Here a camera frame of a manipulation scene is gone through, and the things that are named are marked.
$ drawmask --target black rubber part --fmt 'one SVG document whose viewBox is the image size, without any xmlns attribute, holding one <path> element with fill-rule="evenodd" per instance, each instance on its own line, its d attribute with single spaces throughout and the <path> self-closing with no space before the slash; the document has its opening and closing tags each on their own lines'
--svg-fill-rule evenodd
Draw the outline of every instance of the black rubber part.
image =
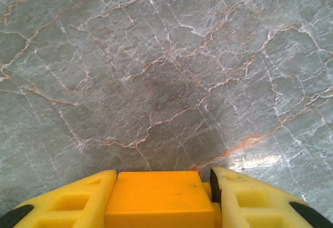
<svg viewBox="0 0 333 228">
<path fill-rule="evenodd" d="M 313 228 L 333 228 L 333 224 L 310 206 L 290 202 L 291 207 L 303 217 Z"/>
<path fill-rule="evenodd" d="M 32 209 L 33 205 L 25 205 L 7 212 L 0 218 L 0 228 L 13 228 Z"/>
<path fill-rule="evenodd" d="M 219 187 L 219 180 L 217 179 L 217 176 L 213 169 L 210 169 L 209 184 L 210 188 L 212 189 L 212 202 L 219 203 L 220 207 L 222 208 L 222 203 L 221 203 L 222 190 Z"/>
</svg>

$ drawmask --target gray marble surface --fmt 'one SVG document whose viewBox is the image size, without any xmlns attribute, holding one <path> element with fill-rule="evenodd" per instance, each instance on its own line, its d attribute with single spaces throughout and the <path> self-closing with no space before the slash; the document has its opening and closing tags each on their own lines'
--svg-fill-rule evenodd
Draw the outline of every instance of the gray marble surface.
<svg viewBox="0 0 333 228">
<path fill-rule="evenodd" d="M 333 220 L 333 0 L 0 0 L 0 212 L 106 169 L 226 166 Z"/>
</svg>

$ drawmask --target marble floor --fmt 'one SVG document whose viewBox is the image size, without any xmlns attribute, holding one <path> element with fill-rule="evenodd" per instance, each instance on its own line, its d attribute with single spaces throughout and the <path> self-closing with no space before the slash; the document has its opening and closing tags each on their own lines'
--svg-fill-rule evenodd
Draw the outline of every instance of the marble floor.
<svg viewBox="0 0 333 228">
<path fill-rule="evenodd" d="M 0 12 L 0 213 L 101 170 L 225 166 L 333 221 L 333 0 Z"/>
</svg>

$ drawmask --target yellow plastic block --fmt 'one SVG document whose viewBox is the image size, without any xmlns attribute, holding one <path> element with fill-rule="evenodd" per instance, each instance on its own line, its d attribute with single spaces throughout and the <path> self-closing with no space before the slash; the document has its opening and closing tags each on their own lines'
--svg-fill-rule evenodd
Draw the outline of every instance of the yellow plastic block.
<svg viewBox="0 0 333 228">
<path fill-rule="evenodd" d="M 313 228 L 289 204 L 307 205 L 302 199 L 225 168 L 213 171 L 221 190 L 223 227 Z"/>
<path fill-rule="evenodd" d="M 214 209 L 197 172 L 122 172 L 107 228 L 213 228 Z"/>
<path fill-rule="evenodd" d="M 116 171 L 104 171 L 29 199 L 34 209 L 15 228 L 102 228 L 116 183 Z"/>
</svg>

